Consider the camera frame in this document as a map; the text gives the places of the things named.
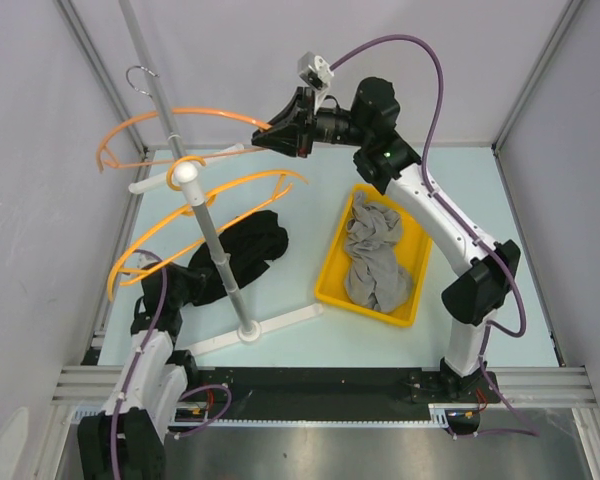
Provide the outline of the black tank top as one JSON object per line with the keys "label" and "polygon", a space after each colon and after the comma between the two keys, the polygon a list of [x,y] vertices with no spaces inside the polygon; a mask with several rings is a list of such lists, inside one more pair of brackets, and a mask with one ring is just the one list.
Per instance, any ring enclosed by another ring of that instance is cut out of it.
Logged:
{"label": "black tank top", "polygon": [[[219,235],[229,265],[239,288],[261,277],[269,263],[282,257],[289,245],[287,230],[279,225],[279,215],[272,210],[258,211]],[[209,248],[201,245],[192,255],[187,268],[209,268],[212,276],[207,286],[204,305],[226,296],[221,277],[212,261]]]}

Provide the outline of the yellow plastic hanger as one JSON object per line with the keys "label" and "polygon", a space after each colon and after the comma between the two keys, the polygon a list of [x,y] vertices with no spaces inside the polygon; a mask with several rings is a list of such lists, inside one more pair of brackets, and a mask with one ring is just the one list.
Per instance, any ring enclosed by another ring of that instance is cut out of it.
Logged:
{"label": "yellow plastic hanger", "polygon": [[[247,218],[248,216],[264,209],[275,201],[287,195],[293,188],[292,183],[286,183],[288,178],[298,179],[305,184],[308,184],[308,180],[301,174],[287,169],[272,169],[256,172],[250,175],[246,175],[224,184],[221,184],[208,192],[203,192],[197,179],[199,170],[196,164],[205,166],[203,157],[189,155],[180,158],[173,165],[170,166],[167,171],[167,186],[175,191],[180,192],[186,199],[186,203],[168,214],[144,234],[136,239],[115,261],[113,264],[106,283],[106,292],[109,301],[114,300],[114,290],[117,286],[117,277],[119,275],[130,275],[130,280],[125,280],[120,283],[120,286],[129,286],[135,283],[139,283],[141,280],[147,278],[149,275],[156,271],[164,268],[167,264],[179,259],[184,254],[190,252],[195,247],[200,246],[203,242],[211,245],[211,241],[208,237],[214,237],[219,239],[218,235],[224,232],[227,228],[235,225],[239,221]],[[247,184],[262,178],[276,177],[277,182],[275,188],[270,197],[263,201],[261,204],[243,212],[241,215],[235,217],[228,223],[216,227],[213,220],[210,218],[208,213],[208,207],[212,205],[216,198],[226,191],[239,187],[243,184]],[[148,270],[129,269],[125,266],[126,261],[135,254],[135,251],[140,251],[146,241],[156,235],[160,230],[169,225],[172,221],[180,216],[195,217],[199,224],[199,228],[202,232],[202,237],[191,245],[183,248],[179,252],[164,260],[155,260],[154,266]]]}

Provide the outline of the grey tank top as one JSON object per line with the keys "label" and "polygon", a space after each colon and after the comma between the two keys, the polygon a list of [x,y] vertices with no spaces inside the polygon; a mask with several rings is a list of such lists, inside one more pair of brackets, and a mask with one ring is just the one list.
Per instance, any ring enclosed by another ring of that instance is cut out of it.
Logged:
{"label": "grey tank top", "polygon": [[402,237],[397,211],[370,201],[363,191],[354,193],[346,222],[344,251],[351,266],[344,287],[355,305],[387,314],[407,302],[414,282],[396,257],[395,247]]}

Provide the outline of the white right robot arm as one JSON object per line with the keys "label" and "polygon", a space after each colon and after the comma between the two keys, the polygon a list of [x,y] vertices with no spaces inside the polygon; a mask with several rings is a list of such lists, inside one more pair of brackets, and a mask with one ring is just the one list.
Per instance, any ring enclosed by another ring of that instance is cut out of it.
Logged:
{"label": "white right robot arm", "polygon": [[353,162],[362,179],[404,208],[424,228],[449,262],[456,279],[441,294],[452,318],[451,337],[440,362],[441,388],[464,401],[486,371],[490,327],[508,294],[517,295],[521,251],[498,242],[471,223],[428,175],[424,159],[396,131],[400,105],[391,82],[368,77],[348,109],[325,108],[309,87],[291,101],[251,142],[289,157],[307,157],[315,143],[356,147]]}

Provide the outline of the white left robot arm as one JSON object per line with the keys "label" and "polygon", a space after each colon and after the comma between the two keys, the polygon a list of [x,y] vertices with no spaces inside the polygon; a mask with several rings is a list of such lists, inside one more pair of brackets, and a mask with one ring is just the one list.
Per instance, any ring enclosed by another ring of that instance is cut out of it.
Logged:
{"label": "white left robot arm", "polygon": [[175,348],[181,308],[212,283],[213,267],[170,263],[141,281],[130,327],[131,352],[101,410],[78,425],[86,479],[162,479],[165,438],[178,399],[194,397],[201,376],[188,350]]}

